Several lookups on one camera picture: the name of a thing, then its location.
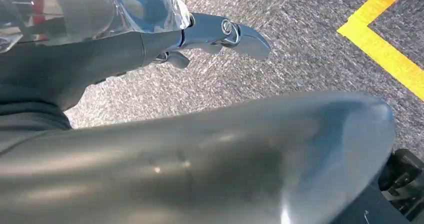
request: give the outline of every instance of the yellow painted line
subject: yellow painted line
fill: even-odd
[[[368,0],[337,32],[424,101],[424,70],[371,30],[368,25],[396,0]]]
[[[387,8],[389,8],[396,0],[367,0],[353,15],[349,17],[349,21],[358,21],[368,26],[376,18],[378,18]]]

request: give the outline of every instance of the chrome bolt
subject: chrome bolt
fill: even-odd
[[[233,30],[233,24],[231,24],[231,21],[224,19],[222,20],[221,28],[225,35],[230,35]]]

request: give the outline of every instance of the yellow road marking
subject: yellow road marking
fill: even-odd
[[[368,0],[337,32],[424,101],[424,70],[371,30],[368,25],[396,0]]]

